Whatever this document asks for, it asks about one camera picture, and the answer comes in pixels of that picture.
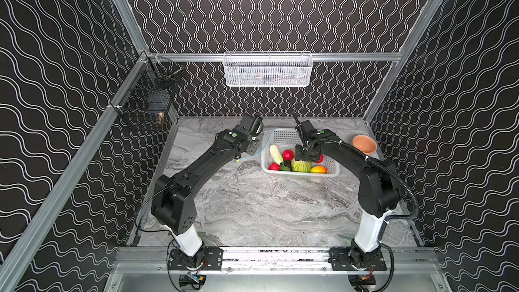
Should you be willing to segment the clear zip top bag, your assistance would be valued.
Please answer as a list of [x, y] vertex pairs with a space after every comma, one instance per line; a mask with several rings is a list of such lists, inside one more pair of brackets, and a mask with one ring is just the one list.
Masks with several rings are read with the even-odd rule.
[[266, 133], [264, 134], [264, 137], [259, 142], [258, 149], [252, 155], [247, 155], [246, 157], [238, 158], [237, 160], [235, 160], [235, 163], [238, 164], [239, 162], [243, 162], [244, 160], [248, 160], [248, 159], [256, 158], [256, 157], [260, 156], [262, 154], [262, 152], [266, 149], [267, 145], [271, 142], [273, 133], [276, 129], [277, 128], [267, 130]]

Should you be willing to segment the green cabbage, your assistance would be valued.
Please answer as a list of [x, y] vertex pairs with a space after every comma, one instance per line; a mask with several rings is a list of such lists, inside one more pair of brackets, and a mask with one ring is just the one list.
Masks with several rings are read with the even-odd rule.
[[293, 172], [310, 173], [312, 170], [312, 162], [306, 162], [303, 160], [292, 160], [291, 170]]

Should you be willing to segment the white plastic perforated basket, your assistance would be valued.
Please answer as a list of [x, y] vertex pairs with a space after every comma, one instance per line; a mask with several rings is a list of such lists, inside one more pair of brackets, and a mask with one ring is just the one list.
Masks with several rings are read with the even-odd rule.
[[267, 174], [322, 179], [340, 173], [339, 163], [327, 155], [308, 155], [306, 144], [294, 128], [276, 128], [264, 139], [261, 167]]

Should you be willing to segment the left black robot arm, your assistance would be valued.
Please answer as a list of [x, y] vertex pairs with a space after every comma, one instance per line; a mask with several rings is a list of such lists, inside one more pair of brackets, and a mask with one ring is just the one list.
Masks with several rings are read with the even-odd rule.
[[223, 166], [242, 154], [255, 154], [263, 127], [262, 117], [244, 115], [234, 128], [218, 132], [196, 161], [171, 177], [162, 175], [155, 184], [151, 215], [173, 236], [187, 269], [197, 270], [204, 265], [204, 243], [194, 225], [197, 194]]

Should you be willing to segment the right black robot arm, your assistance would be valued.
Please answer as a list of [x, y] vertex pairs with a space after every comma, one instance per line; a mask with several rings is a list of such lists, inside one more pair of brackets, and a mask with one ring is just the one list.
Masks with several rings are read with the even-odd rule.
[[382, 238], [389, 222], [418, 216], [416, 196], [397, 174], [392, 161], [370, 157], [334, 132], [314, 128], [309, 120], [294, 120], [301, 140], [295, 146], [296, 160], [317, 162], [321, 155], [328, 156], [360, 181], [358, 202], [363, 213], [345, 258], [357, 270], [372, 269], [382, 258]]

